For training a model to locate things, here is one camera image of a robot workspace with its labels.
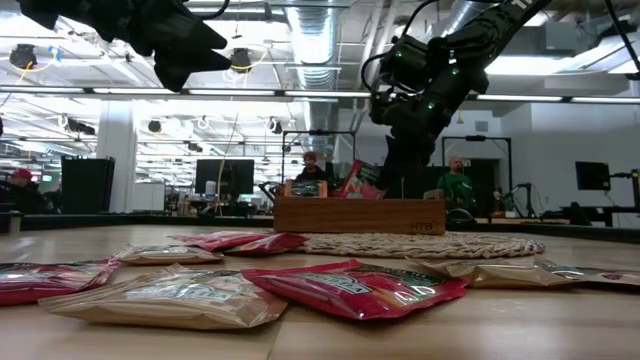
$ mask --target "monitor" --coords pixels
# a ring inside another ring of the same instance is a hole
[[[606,163],[576,161],[578,190],[611,190],[609,165]]]
[[[207,181],[218,182],[222,160],[203,159],[196,163],[196,193],[204,194]],[[221,194],[253,194],[253,160],[225,160],[220,181]]]

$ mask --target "ceiling duct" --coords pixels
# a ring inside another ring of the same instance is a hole
[[[480,15],[483,11],[496,6],[495,3],[485,3],[479,1],[456,0],[451,5],[451,15],[435,24],[429,25],[427,32],[421,41],[429,42],[434,37],[447,36],[452,32],[461,29],[471,19]]]
[[[291,25],[291,45],[297,63],[326,65],[333,59],[338,11],[332,8],[287,8]],[[297,69],[300,86],[307,90],[333,90],[336,87],[336,71],[329,68],[302,66]],[[309,102],[309,129],[334,131],[338,127],[338,104],[334,102]],[[315,136],[309,139],[311,151],[325,155],[332,152],[329,146],[334,137]]]

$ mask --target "round woven mat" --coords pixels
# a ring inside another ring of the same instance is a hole
[[[447,232],[442,236],[402,234],[304,234],[298,250],[310,254],[418,259],[476,259],[527,256],[544,252],[539,241],[484,234]]]

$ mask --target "wooden table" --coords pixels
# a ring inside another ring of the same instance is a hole
[[[212,228],[123,226],[22,233],[0,238],[0,262],[103,258],[126,244],[170,244],[167,235]],[[552,260],[640,270],[640,247],[536,237]],[[227,257],[203,268],[285,268],[340,257]],[[416,269],[404,260],[365,259]],[[123,267],[116,281],[153,272]],[[36,305],[0,308],[0,358],[7,360],[640,359],[638,293],[595,289],[474,290],[391,322],[355,322],[292,304],[281,319],[237,332],[90,325]]]

